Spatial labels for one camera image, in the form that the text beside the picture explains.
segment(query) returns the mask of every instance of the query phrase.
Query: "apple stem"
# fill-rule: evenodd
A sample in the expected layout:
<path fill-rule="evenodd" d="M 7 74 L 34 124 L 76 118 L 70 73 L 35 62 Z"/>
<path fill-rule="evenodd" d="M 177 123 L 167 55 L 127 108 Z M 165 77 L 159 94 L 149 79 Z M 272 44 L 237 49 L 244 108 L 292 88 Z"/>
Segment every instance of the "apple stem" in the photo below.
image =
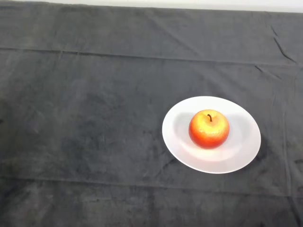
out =
<path fill-rule="evenodd" d="M 210 121 L 212 122 L 213 120 L 212 120 L 212 117 L 211 117 L 211 115 L 210 115 L 210 114 L 208 114 L 207 116 L 209 116 L 209 117 L 210 117 Z"/>

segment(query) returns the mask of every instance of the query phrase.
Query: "red apple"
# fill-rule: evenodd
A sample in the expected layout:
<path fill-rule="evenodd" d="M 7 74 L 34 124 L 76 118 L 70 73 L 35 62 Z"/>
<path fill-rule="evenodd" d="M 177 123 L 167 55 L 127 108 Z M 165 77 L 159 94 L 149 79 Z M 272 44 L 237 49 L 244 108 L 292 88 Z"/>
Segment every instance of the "red apple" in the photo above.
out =
<path fill-rule="evenodd" d="M 229 123 L 218 111 L 202 110 L 191 119 L 188 132 L 196 145 L 202 148 L 215 148 L 226 141 Z"/>

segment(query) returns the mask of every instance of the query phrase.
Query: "wrinkle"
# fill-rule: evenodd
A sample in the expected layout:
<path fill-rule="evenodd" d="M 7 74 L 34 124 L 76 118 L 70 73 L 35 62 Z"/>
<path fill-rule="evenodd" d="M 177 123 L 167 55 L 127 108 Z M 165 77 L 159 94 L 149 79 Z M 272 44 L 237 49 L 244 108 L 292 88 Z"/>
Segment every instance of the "wrinkle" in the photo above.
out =
<path fill-rule="evenodd" d="M 170 166 L 171 164 L 176 162 L 176 158 L 171 159 L 170 161 L 168 161 L 166 164 L 164 164 L 161 167 L 161 170 L 159 170 L 159 172 L 154 176 L 154 178 L 156 178 L 157 176 L 159 176 L 168 166 Z"/>
<path fill-rule="evenodd" d="M 277 46 L 278 46 L 279 51 L 281 52 L 281 54 L 282 54 L 284 57 L 286 57 L 288 60 L 291 60 L 292 62 L 294 62 L 294 63 L 297 64 L 297 62 L 296 62 L 294 59 L 292 59 L 291 57 L 289 57 L 289 56 L 285 53 L 285 51 L 283 50 L 282 46 L 280 45 L 280 43 L 278 42 L 278 40 L 277 40 L 275 37 L 274 37 L 274 41 L 275 41 L 275 43 L 277 44 Z"/>
<path fill-rule="evenodd" d="M 186 47 L 191 52 L 195 53 L 198 56 L 201 56 L 201 53 L 196 50 L 196 47 L 189 44 L 182 37 L 180 37 L 176 32 L 170 30 L 169 27 L 165 27 L 158 19 L 156 19 L 154 17 L 150 17 L 150 15 L 148 15 L 148 14 L 146 14 L 146 16 L 151 22 L 153 22 L 162 31 L 167 33 L 171 38 L 176 40 L 178 43 L 182 44 L 184 47 Z"/>
<path fill-rule="evenodd" d="M 178 58 L 178 57 L 158 57 L 158 56 L 140 56 L 132 54 L 122 54 L 122 53 L 97 53 L 89 51 L 76 51 L 76 50 L 58 50 L 58 49 L 35 49 L 33 47 L 5 47 L 0 46 L 0 51 L 13 51 L 19 53 L 19 56 L 25 52 L 40 52 L 40 53 L 49 53 L 49 54 L 64 54 L 70 55 L 80 55 L 80 56 L 96 56 L 96 57 L 120 57 L 120 58 L 137 58 L 137 59 L 149 59 L 149 60 L 167 60 L 167 61 L 188 61 L 188 62 L 216 62 L 216 63 L 228 63 L 228 64 L 241 64 L 241 65 L 267 65 L 267 66 L 286 66 L 293 67 L 293 64 L 282 64 L 282 63 L 264 63 L 264 62 L 250 62 L 250 61 L 227 61 L 227 60 L 206 60 L 198 58 Z"/>
<path fill-rule="evenodd" d="M 288 164 L 288 155 L 287 155 L 287 133 L 286 133 L 286 109 L 283 111 L 282 115 L 282 124 L 283 124 L 283 153 L 284 153 L 284 164 L 285 164 L 285 174 L 286 174 L 286 182 L 288 188 L 288 194 L 291 194 L 292 182 L 290 175 L 290 167 Z"/>
<path fill-rule="evenodd" d="M 276 74 L 273 74 L 257 65 L 255 65 L 255 68 L 258 69 L 260 72 L 264 73 L 264 74 L 267 74 L 267 75 L 270 75 L 271 77 L 275 78 L 275 79 L 278 79 L 278 80 L 282 80 L 281 77 L 279 77 L 278 75 Z"/>
<path fill-rule="evenodd" d="M 275 34 L 276 37 L 279 37 L 278 34 L 276 33 L 276 31 L 274 30 L 274 28 L 272 26 L 270 26 L 271 30 L 273 31 L 273 33 Z"/>

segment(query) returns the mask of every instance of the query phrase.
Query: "dark gray cloth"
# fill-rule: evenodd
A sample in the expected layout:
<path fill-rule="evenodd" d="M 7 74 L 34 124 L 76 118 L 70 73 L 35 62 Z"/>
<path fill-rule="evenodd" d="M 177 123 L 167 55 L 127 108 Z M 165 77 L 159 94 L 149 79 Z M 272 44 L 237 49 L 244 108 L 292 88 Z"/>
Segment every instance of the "dark gray cloth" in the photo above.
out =
<path fill-rule="evenodd" d="M 0 3 L 1 227 L 303 226 L 303 15 Z M 161 134 L 192 96 L 245 108 L 224 175 Z"/>

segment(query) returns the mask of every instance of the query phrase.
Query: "white plate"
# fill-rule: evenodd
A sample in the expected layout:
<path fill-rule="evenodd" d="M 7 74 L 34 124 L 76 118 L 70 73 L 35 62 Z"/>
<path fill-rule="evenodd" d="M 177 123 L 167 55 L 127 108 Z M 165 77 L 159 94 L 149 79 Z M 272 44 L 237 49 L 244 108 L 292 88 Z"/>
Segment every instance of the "white plate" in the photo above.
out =
<path fill-rule="evenodd" d="M 221 112 L 230 124 L 227 140 L 215 149 L 203 149 L 192 142 L 188 126 L 199 111 Z M 224 174 L 239 170 L 257 155 L 261 145 L 259 127 L 241 106 L 223 98 L 199 96 L 174 105 L 166 114 L 162 135 L 170 152 L 180 162 L 195 170 Z"/>

